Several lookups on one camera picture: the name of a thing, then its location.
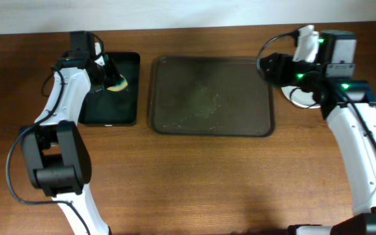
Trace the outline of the pale blue plate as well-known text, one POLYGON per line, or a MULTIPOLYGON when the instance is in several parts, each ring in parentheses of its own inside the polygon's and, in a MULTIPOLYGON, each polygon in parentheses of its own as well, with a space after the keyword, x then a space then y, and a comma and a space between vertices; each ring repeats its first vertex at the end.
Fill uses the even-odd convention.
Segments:
POLYGON ((288 101, 299 108, 316 109, 321 107, 313 100, 313 92, 303 92, 296 86, 282 87, 281 91, 288 101))

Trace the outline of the green and yellow sponge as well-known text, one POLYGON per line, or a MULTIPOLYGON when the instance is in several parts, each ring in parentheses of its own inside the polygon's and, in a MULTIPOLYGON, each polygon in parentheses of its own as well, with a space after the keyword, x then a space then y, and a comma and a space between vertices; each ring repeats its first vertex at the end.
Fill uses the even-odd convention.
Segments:
POLYGON ((119 92, 119 91, 124 90, 127 86, 128 86, 128 82, 126 78, 123 75, 121 75, 118 83, 116 83, 113 86, 109 86, 106 89, 108 91, 119 92))

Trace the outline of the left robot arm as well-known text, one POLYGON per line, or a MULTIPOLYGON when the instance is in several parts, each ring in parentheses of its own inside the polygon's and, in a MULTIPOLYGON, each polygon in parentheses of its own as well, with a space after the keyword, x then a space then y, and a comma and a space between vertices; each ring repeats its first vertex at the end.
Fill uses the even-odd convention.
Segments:
POLYGON ((54 84, 47 103, 15 144, 21 145, 32 186, 43 191, 43 205, 56 204, 75 234, 111 234, 90 189, 91 159, 78 131, 85 98, 97 89, 119 91, 127 83, 89 31, 70 33, 70 50, 52 67, 54 84))

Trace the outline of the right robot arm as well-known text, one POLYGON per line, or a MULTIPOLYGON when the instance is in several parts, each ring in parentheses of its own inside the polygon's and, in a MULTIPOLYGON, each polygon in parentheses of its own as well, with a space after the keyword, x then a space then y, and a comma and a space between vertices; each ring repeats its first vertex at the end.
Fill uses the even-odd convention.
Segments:
POLYGON ((287 234, 376 234, 376 100, 369 82, 353 78, 356 36, 318 32, 313 25, 286 34, 293 55, 257 55, 257 71, 275 87, 311 93, 341 151, 352 194, 352 217, 332 226, 291 225, 287 234))

